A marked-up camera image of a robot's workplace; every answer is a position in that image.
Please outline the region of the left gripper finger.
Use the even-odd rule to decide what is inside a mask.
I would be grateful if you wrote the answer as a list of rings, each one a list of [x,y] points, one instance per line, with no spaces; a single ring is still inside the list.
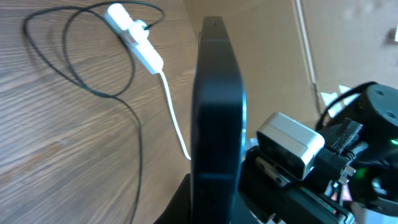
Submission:
[[[190,224],[191,196],[190,174],[187,174],[171,201],[154,224]]]

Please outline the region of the blue Galaxy smartphone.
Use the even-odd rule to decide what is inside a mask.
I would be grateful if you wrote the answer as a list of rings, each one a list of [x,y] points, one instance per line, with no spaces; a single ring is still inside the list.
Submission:
[[[220,16],[199,36],[191,119],[191,222],[230,223],[246,138],[243,79]]]

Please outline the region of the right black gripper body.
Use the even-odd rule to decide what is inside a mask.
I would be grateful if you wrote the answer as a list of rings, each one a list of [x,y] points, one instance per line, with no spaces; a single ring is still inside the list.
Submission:
[[[354,215],[324,194],[312,192],[302,184],[281,187],[257,163],[262,155],[257,146],[250,148],[242,164],[239,193],[248,209],[260,221],[274,214],[285,223],[354,223]]]

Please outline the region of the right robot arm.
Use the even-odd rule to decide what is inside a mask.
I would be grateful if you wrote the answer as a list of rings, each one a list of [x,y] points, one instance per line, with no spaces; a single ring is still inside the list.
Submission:
[[[340,96],[352,102],[314,129],[274,113],[248,150],[239,194],[262,222],[354,223],[343,200],[397,216],[397,90],[367,82]]]

